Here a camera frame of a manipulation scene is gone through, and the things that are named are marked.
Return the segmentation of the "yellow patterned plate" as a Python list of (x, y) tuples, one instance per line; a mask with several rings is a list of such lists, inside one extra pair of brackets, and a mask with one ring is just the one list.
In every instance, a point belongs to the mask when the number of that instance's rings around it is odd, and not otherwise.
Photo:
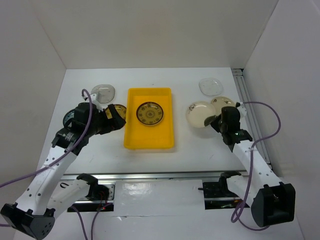
[(156, 102), (144, 102), (137, 108), (136, 118), (145, 126), (154, 126), (163, 120), (164, 110)]
[[(127, 108), (124, 105), (121, 105), (121, 104), (115, 104), (114, 107), (115, 107), (115, 110), (117, 111), (117, 113), (120, 115), (120, 117), (125, 120), (126, 119), (126, 114), (127, 114)], [(112, 119), (113, 118), (113, 116), (112, 116), (112, 114), (111, 114), (111, 112), (110, 112), (108, 107), (105, 109), (105, 113), (106, 113), (106, 116), (107, 116), (108, 119)]]

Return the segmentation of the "cream plate black brushstroke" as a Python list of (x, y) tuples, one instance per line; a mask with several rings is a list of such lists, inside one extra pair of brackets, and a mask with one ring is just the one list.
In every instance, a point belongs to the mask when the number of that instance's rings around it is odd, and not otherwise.
[(205, 120), (216, 115), (215, 107), (206, 101), (193, 102), (186, 110), (186, 120), (194, 128), (204, 128)]

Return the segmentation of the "clear glass plate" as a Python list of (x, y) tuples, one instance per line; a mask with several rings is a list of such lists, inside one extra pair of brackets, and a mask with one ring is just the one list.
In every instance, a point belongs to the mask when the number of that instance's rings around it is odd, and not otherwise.
[(95, 100), (100, 104), (107, 104), (115, 97), (115, 88), (110, 84), (100, 84), (91, 90), (91, 95), (95, 95)]
[(218, 96), (223, 93), (223, 85), (216, 78), (203, 78), (199, 81), (200, 91), (209, 97)]

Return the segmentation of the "blue white patterned plate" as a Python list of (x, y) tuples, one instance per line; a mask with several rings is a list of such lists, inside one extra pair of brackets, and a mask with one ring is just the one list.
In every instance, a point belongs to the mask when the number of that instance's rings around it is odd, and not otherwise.
[(63, 120), (62, 120), (62, 124), (64, 127), (68, 127), (71, 122), (72, 122), (72, 119), (74, 118), (74, 114), (75, 114), (75, 110), (72, 109), (70, 111), (68, 111), (65, 116), (63, 117)]

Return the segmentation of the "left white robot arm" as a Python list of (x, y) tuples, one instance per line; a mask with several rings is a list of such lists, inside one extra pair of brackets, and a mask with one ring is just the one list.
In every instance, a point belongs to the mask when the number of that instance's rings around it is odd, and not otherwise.
[(109, 188), (87, 173), (78, 175), (60, 192), (54, 191), (90, 137), (120, 130), (125, 124), (114, 104), (108, 105), (107, 109), (98, 109), (95, 104), (82, 102), (70, 110), (63, 118), (63, 128), (51, 143), (43, 171), (36, 173), (15, 203), (2, 207), (0, 214), (9, 226), (42, 240), (50, 233), (56, 219), (79, 199), (106, 200)]

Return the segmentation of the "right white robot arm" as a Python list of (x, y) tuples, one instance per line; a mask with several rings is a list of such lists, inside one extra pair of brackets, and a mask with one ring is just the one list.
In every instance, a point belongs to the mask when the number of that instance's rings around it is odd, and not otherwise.
[(245, 206), (249, 206), (258, 226), (257, 232), (292, 222), (295, 218), (295, 188), (290, 183), (283, 183), (269, 167), (256, 147), (260, 141), (253, 140), (249, 132), (241, 128), (240, 118), (237, 107), (225, 106), (220, 115), (204, 119), (204, 125), (221, 134), (223, 142), (248, 172), (247, 176), (236, 171), (224, 172), (219, 178), (220, 194), (230, 196), (233, 193), (241, 199), (230, 220), (239, 222)]

